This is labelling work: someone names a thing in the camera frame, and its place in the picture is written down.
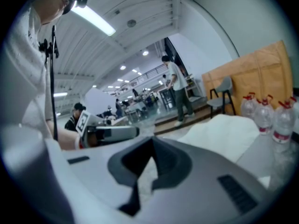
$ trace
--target chair backrest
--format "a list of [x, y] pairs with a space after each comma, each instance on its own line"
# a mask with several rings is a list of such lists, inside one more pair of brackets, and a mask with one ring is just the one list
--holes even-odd
[[232, 94], [233, 83], [230, 77], [224, 77], [222, 83], [215, 89], [216, 92], [223, 92], [229, 90], [229, 93]]

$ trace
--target fluorescent light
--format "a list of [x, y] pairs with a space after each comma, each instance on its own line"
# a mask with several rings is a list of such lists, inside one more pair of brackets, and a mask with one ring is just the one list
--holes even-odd
[[55, 93], [54, 97], [67, 96], [67, 92]]
[[73, 7], [72, 11], [88, 20], [91, 24], [95, 25], [98, 29], [102, 30], [108, 36], [111, 36], [115, 33], [115, 29], [88, 6], [86, 6], [85, 8]]

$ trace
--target chair seat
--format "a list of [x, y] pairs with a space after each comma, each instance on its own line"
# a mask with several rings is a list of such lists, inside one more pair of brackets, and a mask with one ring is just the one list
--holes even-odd
[[[225, 104], [229, 104], [228, 98], [225, 98], [224, 101], [225, 101]], [[222, 106], [222, 97], [208, 100], [206, 103], [212, 107], [221, 107]]]

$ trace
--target foot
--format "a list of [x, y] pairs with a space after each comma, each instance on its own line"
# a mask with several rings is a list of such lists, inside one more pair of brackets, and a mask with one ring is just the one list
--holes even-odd
[[193, 112], [192, 114], [185, 114], [186, 118], [193, 118], [195, 117], [195, 113]]
[[184, 123], [184, 121], [177, 121], [174, 126], [175, 127], [180, 127], [182, 124]]

